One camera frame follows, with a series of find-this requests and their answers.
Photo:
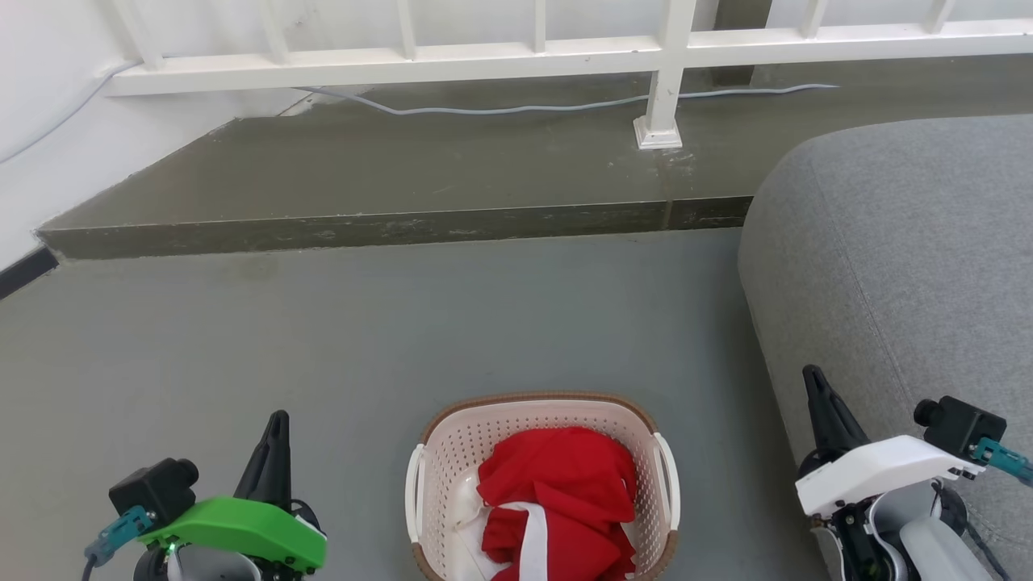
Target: metal railing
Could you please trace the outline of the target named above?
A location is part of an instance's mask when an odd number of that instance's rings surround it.
[[[949,22],[954,0],[933,0],[920,23],[821,26],[831,0],[810,0],[799,28],[692,32],[696,0],[666,0],[659,34],[550,40],[547,0],[534,2],[528,42],[418,45],[410,0],[398,4],[401,47],[290,51],[274,0],[256,0],[268,54],[162,57],[135,0],[114,0],[144,64],[112,80],[112,95],[372,85],[652,71],[635,120],[643,149],[681,147],[675,109],[685,68],[1033,53],[1033,19]]]

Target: red cloth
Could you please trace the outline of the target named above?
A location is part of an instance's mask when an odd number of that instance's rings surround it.
[[[549,581],[613,581],[633,573],[635,554],[620,523],[635,518],[635,464],[619,442],[586,428],[513,434],[478,469],[484,502],[533,502],[545,511]],[[495,508],[481,549],[513,564],[493,581],[520,579],[528,513]]]

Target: gray sofa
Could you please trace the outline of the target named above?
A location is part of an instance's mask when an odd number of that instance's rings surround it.
[[[797,462],[808,363],[873,439],[920,436],[915,404],[951,395],[1033,454],[1033,116],[801,145],[757,193],[739,268]],[[954,487],[1012,579],[1033,578],[1033,489],[997,470]]]

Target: white basket handle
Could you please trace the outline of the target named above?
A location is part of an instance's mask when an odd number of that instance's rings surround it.
[[[678,466],[675,465],[675,455],[670,453],[667,440],[663,439],[660,432],[655,432],[653,437],[657,444],[656,450],[653,451],[656,457],[657,477],[667,488],[667,495],[660,503],[663,504],[664,516],[670,522],[670,529],[678,530],[679,521],[682,520],[682,487],[678,482]]]
[[[424,445],[417,444],[409,457],[409,468],[405,472],[405,526],[409,529],[409,540],[419,543],[424,532]]]

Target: floor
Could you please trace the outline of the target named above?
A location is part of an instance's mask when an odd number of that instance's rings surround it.
[[[667,579],[827,579],[735,269],[738,228],[82,262],[0,303],[0,544],[72,579],[107,488],[165,457],[230,493],[268,415],[330,536],[316,578],[420,579],[402,509],[426,423],[459,399],[623,394],[682,477]],[[138,550],[95,574],[125,580]]]
[[[631,129],[645,103],[501,117],[319,105],[233,122],[40,235],[66,256],[109,258],[737,225],[743,200],[813,136],[1033,113],[1031,65],[1033,55],[759,66],[754,87],[840,88],[683,100],[685,147],[646,152]],[[713,88],[710,71],[686,71],[683,91]],[[623,74],[382,86],[365,95],[399,109],[486,109],[648,90],[648,74]],[[700,198],[725,202],[701,209]],[[701,212],[716,221],[700,224]]]

